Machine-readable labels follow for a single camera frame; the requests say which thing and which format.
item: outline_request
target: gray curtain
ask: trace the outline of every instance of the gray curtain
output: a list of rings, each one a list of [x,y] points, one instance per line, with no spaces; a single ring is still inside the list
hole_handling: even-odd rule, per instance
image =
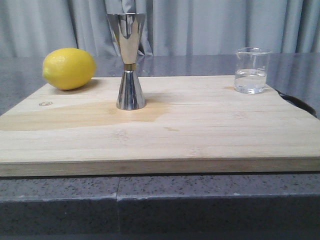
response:
[[[320,52],[320,0],[0,0],[0,57],[116,56],[107,13],[145,13],[140,55]]]

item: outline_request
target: yellow lemon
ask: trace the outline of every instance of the yellow lemon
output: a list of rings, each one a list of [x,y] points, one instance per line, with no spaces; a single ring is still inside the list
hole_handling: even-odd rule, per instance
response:
[[[45,57],[42,76],[58,89],[71,90],[89,82],[95,70],[95,60],[88,52],[68,47],[55,50]]]

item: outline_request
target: granite countertop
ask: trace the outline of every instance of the granite countertop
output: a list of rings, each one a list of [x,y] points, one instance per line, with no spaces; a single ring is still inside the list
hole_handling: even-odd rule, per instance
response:
[[[43,59],[0,58],[0,114],[46,83]],[[318,117],[319,59],[320,53],[272,54],[267,78],[271,87],[312,106]],[[95,60],[95,77],[121,76],[120,57]],[[141,77],[233,75],[234,69],[233,55],[137,60]],[[221,231],[319,234],[320,173],[0,178],[0,213],[0,238]]]

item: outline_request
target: jigger cup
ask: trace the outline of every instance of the jigger cup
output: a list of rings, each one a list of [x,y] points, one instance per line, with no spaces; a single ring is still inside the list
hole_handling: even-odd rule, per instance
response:
[[[145,15],[108,14],[107,18],[124,63],[116,106],[122,110],[141,109],[146,105],[146,100],[136,74],[136,60]]]

